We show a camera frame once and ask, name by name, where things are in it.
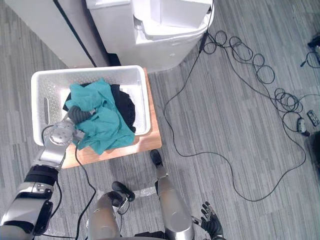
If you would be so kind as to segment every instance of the white laundry basket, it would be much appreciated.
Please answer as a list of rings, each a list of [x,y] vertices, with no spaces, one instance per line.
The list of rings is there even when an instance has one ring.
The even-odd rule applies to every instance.
[[[144,135],[151,128],[146,76],[142,67],[112,66],[38,71],[31,78],[33,139],[42,144],[41,132],[47,125],[63,119],[70,85],[93,83],[103,78],[109,84],[119,84],[135,105],[135,135]]]

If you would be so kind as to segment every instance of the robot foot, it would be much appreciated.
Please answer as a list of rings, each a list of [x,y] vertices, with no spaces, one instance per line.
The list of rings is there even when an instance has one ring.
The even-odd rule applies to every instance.
[[[126,187],[126,185],[124,185],[123,183],[121,183],[119,181],[114,181],[112,183],[111,187],[112,187],[113,191],[117,191],[117,192],[125,194],[127,196],[129,202],[132,202],[136,198],[136,195],[134,194],[134,192],[129,190]]]
[[[157,167],[157,166],[162,166],[162,158],[160,156],[160,153],[158,150],[153,149],[150,152],[150,156],[151,156],[151,160],[153,162],[153,164]]]

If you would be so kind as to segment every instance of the robot leg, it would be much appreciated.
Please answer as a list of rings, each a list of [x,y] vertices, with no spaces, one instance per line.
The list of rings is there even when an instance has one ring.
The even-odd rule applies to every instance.
[[[195,232],[188,208],[171,183],[159,152],[152,150],[150,155],[156,166],[158,181],[155,186],[160,201],[165,233],[170,240],[192,240]]]
[[[110,193],[112,192],[106,193],[98,200],[89,218],[89,240],[106,240],[120,237]]]

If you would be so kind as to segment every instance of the basket handle hole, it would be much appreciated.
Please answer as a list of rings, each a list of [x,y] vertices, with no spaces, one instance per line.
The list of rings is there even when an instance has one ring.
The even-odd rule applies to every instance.
[[[47,97],[43,98],[43,110],[44,110],[44,121],[45,124],[49,124],[49,100]]]

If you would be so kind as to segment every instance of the robot finger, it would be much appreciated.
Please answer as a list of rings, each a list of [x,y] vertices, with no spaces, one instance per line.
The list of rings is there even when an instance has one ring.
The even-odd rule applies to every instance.
[[[205,205],[205,204],[202,204],[202,207],[203,207],[204,209],[208,209],[208,206]]]
[[[200,220],[199,218],[195,217],[195,216],[191,216],[192,218],[192,221],[194,224],[198,225],[201,227],[201,224],[202,224],[202,219]]]
[[[212,208],[212,206],[210,205],[210,203],[206,201],[205,204],[206,204],[207,207],[209,208],[210,213],[213,214],[213,215],[216,215],[216,212],[215,212],[215,210]]]
[[[204,215],[204,217],[205,217],[205,219],[206,219],[207,221],[210,220],[210,215],[209,215],[205,210],[201,209],[201,213]]]

